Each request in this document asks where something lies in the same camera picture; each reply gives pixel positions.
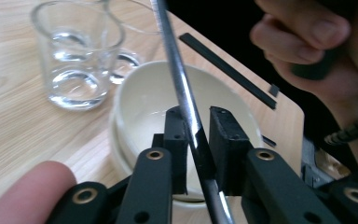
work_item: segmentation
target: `clear drinking glass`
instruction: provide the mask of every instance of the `clear drinking glass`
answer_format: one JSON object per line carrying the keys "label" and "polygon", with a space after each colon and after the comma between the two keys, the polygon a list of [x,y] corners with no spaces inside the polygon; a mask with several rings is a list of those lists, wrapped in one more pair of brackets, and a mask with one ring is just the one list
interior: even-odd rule
{"label": "clear drinking glass", "polygon": [[94,3],[72,1],[40,4],[31,17],[48,99],[70,110],[100,105],[124,40],[121,24]]}
{"label": "clear drinking glass", "polygon": [[137,0],[106,0],[106,11],[117,18],[126,33],[126,39],[117,57],[111,81],[120,84],[125,76],[142,63],[154,60],[160,32],[150,3]]}

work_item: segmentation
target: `metal rod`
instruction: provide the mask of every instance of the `metal rod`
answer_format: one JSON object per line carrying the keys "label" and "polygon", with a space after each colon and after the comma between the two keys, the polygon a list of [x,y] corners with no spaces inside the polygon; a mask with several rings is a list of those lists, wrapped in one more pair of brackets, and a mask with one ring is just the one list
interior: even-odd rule
{"label": "metal rod", "polygon": [[164,0],[151,0],[158,27],[162,33],[168,57],[173,85],[182,118],[189,135],[189,144],[199,175],[202,192],[213,223],[234,223],[223,192],[219,192],[215,180],[215,166],[211,150],[200,120],[196,102],[190,89],[186,70],[175,42]]}

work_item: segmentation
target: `wooden table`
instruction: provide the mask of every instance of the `wooden table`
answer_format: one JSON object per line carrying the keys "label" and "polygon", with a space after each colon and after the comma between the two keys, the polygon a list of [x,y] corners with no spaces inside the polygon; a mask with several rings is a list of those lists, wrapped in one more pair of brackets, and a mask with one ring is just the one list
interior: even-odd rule
{"label": "wooden table", "polygon": [[[78,182],[98,181],[110,187],[119,180],[109,159],[107,122],[117,86],[112,86],[103,105],[88,112],[66,111],[48,102],[30,21],[34,4],[27,0],[0,0],[0,195],[33,166],[48,160],[68,165]],[[268,92],[270,85],[266,81],[190,26],[170,16],[177,35],[191,33]],[[270,109],[193,49],[180,41],[178,45],[185,63],[211,72],[240,93],[252,108],[262,134],[277,143],[273,149],[299,174],[304,119],[301,109],[282,93],[274,98],[277,108]],[[156,57],[161,59],[165,59],[162,46]],[[207,214],[174,215],[174,220],[175,223],[205,223],[202,216]]]}

